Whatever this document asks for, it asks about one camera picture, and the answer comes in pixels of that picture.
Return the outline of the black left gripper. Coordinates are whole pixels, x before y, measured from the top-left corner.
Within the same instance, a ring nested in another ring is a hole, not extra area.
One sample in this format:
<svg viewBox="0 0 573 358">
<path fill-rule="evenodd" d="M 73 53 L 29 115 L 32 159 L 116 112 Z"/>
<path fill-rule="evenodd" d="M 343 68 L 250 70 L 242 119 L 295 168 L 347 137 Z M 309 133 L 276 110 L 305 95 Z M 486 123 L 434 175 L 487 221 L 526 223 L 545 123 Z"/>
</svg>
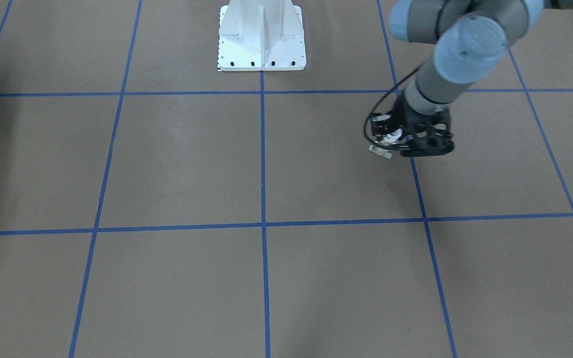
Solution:
<svg viewBox="0 0 573 358">
<path fill-rule="evenodd" d="M 375 141 L 382 136 L 401 128 L 408 150 L 450 150 L 452 148 L 452 126 L 450 109 L 438 109 L 425 115 L 414 110 L 406 94 L 398 96 L 389 115 L 374 113 L 370 115 L 371 134 Z"/>
</svg>

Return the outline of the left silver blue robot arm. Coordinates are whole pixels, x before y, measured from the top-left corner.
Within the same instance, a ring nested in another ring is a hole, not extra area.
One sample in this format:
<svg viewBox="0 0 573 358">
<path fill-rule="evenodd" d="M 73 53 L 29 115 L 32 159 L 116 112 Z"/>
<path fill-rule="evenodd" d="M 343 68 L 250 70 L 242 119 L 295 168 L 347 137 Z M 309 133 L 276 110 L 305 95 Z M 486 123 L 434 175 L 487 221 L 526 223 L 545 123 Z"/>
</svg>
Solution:
<svg viewBox="0 0 573 358">
<path fill-rule="evenodd" d="M 399 81 L 391 110 L 371 110 L 363 125 L 369 150 L 390 157 L 443 156 L 453 151 L 450 105 L 495 70 L 540 18 L 543 0 L 398 0 L 389 30 L 433 54 Z"/>
</svg>

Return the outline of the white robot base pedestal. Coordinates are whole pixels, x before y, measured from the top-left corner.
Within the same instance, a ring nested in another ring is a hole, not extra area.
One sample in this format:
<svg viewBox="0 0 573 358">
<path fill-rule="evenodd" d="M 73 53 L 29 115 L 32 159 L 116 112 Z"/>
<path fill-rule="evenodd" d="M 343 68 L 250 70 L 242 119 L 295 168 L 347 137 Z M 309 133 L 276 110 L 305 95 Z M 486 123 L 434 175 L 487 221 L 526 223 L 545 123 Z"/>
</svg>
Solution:
<svg viewBox="0 0 573 358">
<path fill-rule="evenodd" d="M 290 0 L 231 0 L 219 14 L 217 70 L 305 70 L 300 6 Z"/>
</svg>

